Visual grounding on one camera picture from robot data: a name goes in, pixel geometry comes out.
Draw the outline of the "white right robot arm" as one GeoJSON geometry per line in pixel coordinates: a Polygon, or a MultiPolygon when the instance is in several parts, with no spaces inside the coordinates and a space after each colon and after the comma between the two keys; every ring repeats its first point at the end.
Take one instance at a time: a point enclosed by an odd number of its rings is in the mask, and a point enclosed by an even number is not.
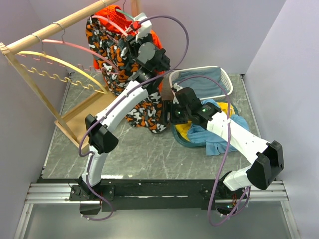
{"type": "Polygon", "coordinates": [[[261,139],[228,118],[221,108],[211,102],[202,103],[193,89],[176,92],[176,102],[164,101],[164,123],[183,124],[187,121],[221,137],[250,162],[250,166],[231,171],[220,179],[218,193],[230,198],[236,190],[254,186],[266,190],[284,169],[283,148],[277,141],[261,139]]]}

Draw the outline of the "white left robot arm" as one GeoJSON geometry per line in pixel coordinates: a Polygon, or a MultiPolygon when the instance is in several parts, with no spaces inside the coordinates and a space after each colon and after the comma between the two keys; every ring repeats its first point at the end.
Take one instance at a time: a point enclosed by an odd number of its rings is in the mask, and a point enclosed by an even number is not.
{"type": "Polygon", "coordinates": [[[87,115],[89,151],[86,168],[78,179],[81,194],[88,200],[98,197],[101,174],[108,153],[113,151],[119,140],[113,131],[123,118],[136,127],[146,127],[152,133],[166,129],[163,100],[159,86],[162,74],[170,69],[170,59],[165,50],[158,47],[152,34],[128,36],[119,41],[119,47],[127,50],[130,62],[137,63],[123,91],[104,110],[93,116],[87,115]]]}

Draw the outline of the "camouflage patterned shorts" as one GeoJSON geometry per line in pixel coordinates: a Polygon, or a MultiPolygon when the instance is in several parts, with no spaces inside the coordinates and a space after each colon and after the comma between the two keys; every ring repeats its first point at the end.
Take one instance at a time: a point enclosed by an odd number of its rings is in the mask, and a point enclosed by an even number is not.
{"type": "MultiPolygon", "coordinates": [[[[94,56],[94,67],[101,69],[103,79],[108,89],[116,97],[127,87],[129,77],[140,69],[140,65],[133,61],[128,51],[120,48],[117,41],[121,32],[105,20],[89,17],[86,23],[86,37],[92,51],[104,56],[118,69],[118,74],[112,74],[112,67],[103,59],[94,56]]],[[[132,127],[145,127],[152,133],[161,133],[167,126],[160,123],[162,113],[162,90],[160,83],[155,92],[138,103],[125,119],[132,127]]]]}

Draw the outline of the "light pink hanger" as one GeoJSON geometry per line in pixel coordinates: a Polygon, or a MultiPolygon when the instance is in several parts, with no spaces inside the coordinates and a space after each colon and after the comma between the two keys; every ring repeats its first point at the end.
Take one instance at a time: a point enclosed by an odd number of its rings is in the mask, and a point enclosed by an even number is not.
{"type": "Polygon", "coordinates": [[[126,30],[129,28],[129,27],[127,27],[125,30],[123,30],[118,25],[116,25],[114,22],[110,21],[109,18],[105,18],[105,17],[99,16],[99,15],[94,15],[94,14],[93,14],[93,16],[96,16],[93,19],[94,20],[98,20],[101,25],[102,25],[102,21],[100,21],[100,19],[104,20],[104,21],[107,21],[109,24],[113,25],[115,28],[117,28],[122,33],[121,36],[124,35],[124,32],[126,32],[126,30]]]}

